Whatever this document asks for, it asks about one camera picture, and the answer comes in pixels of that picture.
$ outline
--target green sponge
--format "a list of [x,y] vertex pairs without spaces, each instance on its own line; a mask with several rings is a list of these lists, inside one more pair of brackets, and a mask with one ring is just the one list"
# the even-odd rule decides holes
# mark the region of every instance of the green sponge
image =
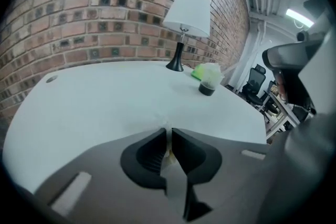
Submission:
[[191,72],[191,75],[198,80],[202,80],[204,70],[205,70],[205,68],[204,68],[203,64],[200,64],[200,65],[195,67],[195,69]]

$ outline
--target white wall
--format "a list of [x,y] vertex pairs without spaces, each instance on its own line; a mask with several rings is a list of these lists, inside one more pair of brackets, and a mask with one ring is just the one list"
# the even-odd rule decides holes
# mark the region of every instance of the white wall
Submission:
[[229,84],[233,87],[239,84],[239,80],[242,76],[242,74],[245,72],[245,66],[248,63],[248,59],[250,58],[250,55],[253,51],[253,46],[257,39],[257,25],[256,24],[250,24],[250,31],[248,33],[248,36],[246,38],[245,46],[243,53],[241,54],[241,57],[239,59],[239,64],[236,67],[233,75],[231,76],[229,80]]
[[242,76],[240,76],[238,83],[232,86],[238,87],[239,91],[241,91],[243,86],[246,84],[246,81],[248,80],[250,68],[255,67],[257,64],[261,65],[266,69],[266,74],[265,74],[266,79],[263,82],[260,88],[260,91],[258,93],[258,96],[261,97],[264,93],[264,90],[265,91],[267,90],[269,82],[271,80],[274,80],[273,73],[264,65],[264,62],[262,59],[262,54],[263,54],[262,52],[274,46],[279,46],[279,45],[288,44],[288,43],[293,43],[293,40],[267,27],[264,40],[261,46],[259,47],[258,52],[256,54],[250,55],[249,61],[247,61],[247,64],[244,67],[245,72],[241,73]]

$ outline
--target black office chair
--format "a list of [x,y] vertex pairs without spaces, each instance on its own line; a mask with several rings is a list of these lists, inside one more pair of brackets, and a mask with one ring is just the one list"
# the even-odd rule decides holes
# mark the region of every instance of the black office chair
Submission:
[[262,74],[255,68],[251,68],[248,82],[246,85],[243,86],[243,89],[241,91],[249,104],[252,103],[254,105],[263,105],[262,100],[257,97],[257,94],[265,79],[266,76],[264,74]]
[[259,71],[261,74],[266,74],[265,67],[262,67],[261,65],[256,65],[255,69]]

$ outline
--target ceiling light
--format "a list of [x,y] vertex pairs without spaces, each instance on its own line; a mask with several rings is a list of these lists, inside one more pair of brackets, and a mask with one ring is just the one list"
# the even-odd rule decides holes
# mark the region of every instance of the ceiling light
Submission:
[[286,11],[286,15],[288,15],[289,17],[292,17],[293,19],[299,21],[300,23],[304,25],[307,25],[308,27],[311,27],[314,24],[314,22],[312,22],[310,19],[304,17],[303,15],[295,12],[294,10],[290,8]]

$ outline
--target table top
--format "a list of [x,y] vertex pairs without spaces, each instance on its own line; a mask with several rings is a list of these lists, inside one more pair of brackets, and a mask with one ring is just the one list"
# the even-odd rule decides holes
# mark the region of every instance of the table top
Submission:
[[191,68],[166,64],[99,63],[45,75],[7,132],[3,161],[12,179],[33,193],[85,150],[160,127],[266,143],[264,118],[251,105],[221,86],[207,97]]

